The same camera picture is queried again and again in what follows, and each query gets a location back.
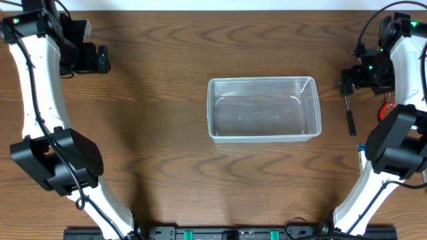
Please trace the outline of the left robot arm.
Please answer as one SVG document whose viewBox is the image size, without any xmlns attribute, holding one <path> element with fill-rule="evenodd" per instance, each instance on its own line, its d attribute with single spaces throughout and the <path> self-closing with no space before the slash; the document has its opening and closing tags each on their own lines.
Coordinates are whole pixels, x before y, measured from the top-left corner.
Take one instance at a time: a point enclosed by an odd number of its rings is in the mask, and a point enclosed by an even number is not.
<svg viewBox="0 0 427 240">
<path fill-rule="evenodd" d="M 69 118 L 62 80 L 76 74 L 106 74 L 108 50 L 89 41 L 88 20 L 58 12 L 59 1 L 22 0 L 22 13 L 1 21 L 19 73 L 24 107 L 22 140 L 11 156 L 39 186 L 72 200 L 97 224 L 102 239 L 146 239 L 147 234 L 103 178 L 97 145 Z"/>
</svg>

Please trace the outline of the small claw hammer black handle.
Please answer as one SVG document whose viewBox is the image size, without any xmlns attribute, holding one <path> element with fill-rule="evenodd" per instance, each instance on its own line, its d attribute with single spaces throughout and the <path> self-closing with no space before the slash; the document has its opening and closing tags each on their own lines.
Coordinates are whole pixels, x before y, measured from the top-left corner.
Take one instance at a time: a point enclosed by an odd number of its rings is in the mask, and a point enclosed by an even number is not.
<svg viewBox="0 0 427 240">
<path fill-rule="evenodd" d="M 356 127 L 354 123 L 354 118 L 352 115 L 352 110 L 350 107 L 350 100 L 349 96 L 353 94 L 353 85 L 351 83 L 345 83 L 343 81 L 340 81 L 337 86 L 340 86 L 342 88 L 341 90 L 341 97 L 344 98 L 346 102 L 346 114 L 347 114 L 347 120 L 348 120 L 348 129 L 351 136 L 356 136 Z"/>
</svg>

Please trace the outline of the clear plastic container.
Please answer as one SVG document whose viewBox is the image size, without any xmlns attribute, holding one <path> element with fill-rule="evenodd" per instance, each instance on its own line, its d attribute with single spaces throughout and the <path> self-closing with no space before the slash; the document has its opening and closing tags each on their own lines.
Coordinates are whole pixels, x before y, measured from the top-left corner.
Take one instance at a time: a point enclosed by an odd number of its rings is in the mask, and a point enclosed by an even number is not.
<svg viewBox="0 0 427 240">
<path fill-rule="evenodd" d="M 313 77 L 215 78 L 207 85 L 214 143 L 305 142 L 322 132 Z"/>
</svg>

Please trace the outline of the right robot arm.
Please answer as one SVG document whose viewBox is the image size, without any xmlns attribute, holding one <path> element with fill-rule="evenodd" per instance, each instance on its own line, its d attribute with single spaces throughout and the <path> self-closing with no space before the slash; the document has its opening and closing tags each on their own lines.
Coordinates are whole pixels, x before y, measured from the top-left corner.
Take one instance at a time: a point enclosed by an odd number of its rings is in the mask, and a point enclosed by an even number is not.
<svg viewBox="0 0 427 240">
<path fill-rule="evenodd" d="M 344 98 L 360 88 L 394 93 L 360 148 L 360 178 L 334 209 L 330 231 L 341 235 L 365 234 L 387 196 L 426 170 L 426 24 L 393 13 L 380 23 L 378 45 L 367 49 L 359 41 L 354 57 L 360 64 L 341 73 Z"/>
</svg>

